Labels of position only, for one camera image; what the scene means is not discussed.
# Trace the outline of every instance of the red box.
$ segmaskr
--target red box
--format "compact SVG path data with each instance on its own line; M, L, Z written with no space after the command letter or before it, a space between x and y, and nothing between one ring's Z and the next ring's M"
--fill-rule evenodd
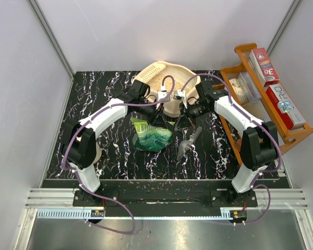
M278 83L280 78L271 63L265 48L253 48L250 52L249 58L264 87Z
M306 120L279 83L269 86L266 94L282 118L287 129L298 129L306 123Z

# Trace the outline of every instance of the wooden shelf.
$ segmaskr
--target wooden shelf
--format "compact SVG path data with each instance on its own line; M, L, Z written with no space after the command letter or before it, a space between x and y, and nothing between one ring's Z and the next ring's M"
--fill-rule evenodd
M248 43L248 44L242 44L239 46L236 46L234 51L238 54L239 58L241 59L241 63L234 67L224 68L220 71L222 77L224 78L225 83L230 87L231 93L233 98L237 103L240 104L240 101L238 97L236 96L232 85L230 84L230 79L237 78L241 72L248 72L251 76L254 84L256 85L257 89L259 90L262 99L261 102L267 111L270 119L276 124L278 133L280 134L282 140L284 141L284 144L280 146L280 149L282 151L282 154L285 154L287 151L289 151L291 148L293 148L295 145L297 145L299 142L301 142L303 139L305 139L307 136L313 133L313 128L310 127L308 123L306 123L301 129L290 131L285 126L283 120L279 116L277 110L272 105L270 99L268 98L263 86L261 85L258 77L256 76L256 73L254 72L253 68L249 64L249 54L253 48L257 48L256 43ZM232 133L228 127L228 124L226 120L220 116L220 119L222 121L222 124L225 128L227 137L231 143L232 149L235 153L235 156L237 158L237 161L239 165L241 166L242 161L239 154L239 144L236 144Z

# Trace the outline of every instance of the metallic floor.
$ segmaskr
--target metallic floor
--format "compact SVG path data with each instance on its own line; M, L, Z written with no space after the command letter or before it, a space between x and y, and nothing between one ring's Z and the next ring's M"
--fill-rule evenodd
M259 211L249 211L248 221ZM104 220L104 226L130 230L131 221ZM291 211L269 211L249 226L224 226L208 221L139 220L133 235L120 235L83 221L36 219L28 249L305 249L295 215Z

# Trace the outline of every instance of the beige basket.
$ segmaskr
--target beige basket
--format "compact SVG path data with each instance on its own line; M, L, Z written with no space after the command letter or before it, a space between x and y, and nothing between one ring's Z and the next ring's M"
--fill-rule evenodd
M146 83L151 86L151 92L149 94L148 100L150 102L154 102L155 97L158 96L158 91L161 87L161 82L164 76L172 75L176 81L176 87L174 90L180 90L182 86L189 80L190 77L194 76L195 73L191 70L187 69L184 66L177 64L170 64L166 61L156 61L146 67L142 72L140 72L134 79L139 80L143 83ZM167 91L170 90L171 80L167 79L166 87ZM186 86L187 99L194 96L198 98L198 94L195 88L195 85L200 83L200 77L196 77L192 79L188 85ZM189 101L190 104L194 103L195 100L191 99ZM178 117L180 115L179 112L179 104L180 101L173 99L173 93L171 95L171 101L164 103L164 113L170 117Z

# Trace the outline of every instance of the floor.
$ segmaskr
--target floor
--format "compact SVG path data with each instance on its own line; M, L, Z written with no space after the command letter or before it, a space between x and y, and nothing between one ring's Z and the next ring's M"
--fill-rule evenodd
M260 215L249 213L248 220ZM74 249L237 249L303 250L304 242L295 215L290 211L272 210L258 223L233 227L216 221L148 220L137 221L133 235L122 235L88 227L83 221L36 219L28 250ZM130 230L129 220L104 220L100 224Z
M196 71L214 73L218 71ZM68 119L78 121L104 106L111 97L130 86L138 71L90 71L76 73L63 123ZM98 139L102 148L102 159L97 163L100 179L232 179L239 166L227 139L218 115L211 113L197 120L197 126L203 127L196 148L187 157L176 161L178 145L188 139L192 129L184 133L183 138L173 136L173 143L158 153L134 150L132 137L134 126L130 123L130 114L114 123ZM60 128L53 151L51 163L46 174L48 180L71 180L75 176L69 171L62 171ZM276 174L267 174L265 179L275 178Z

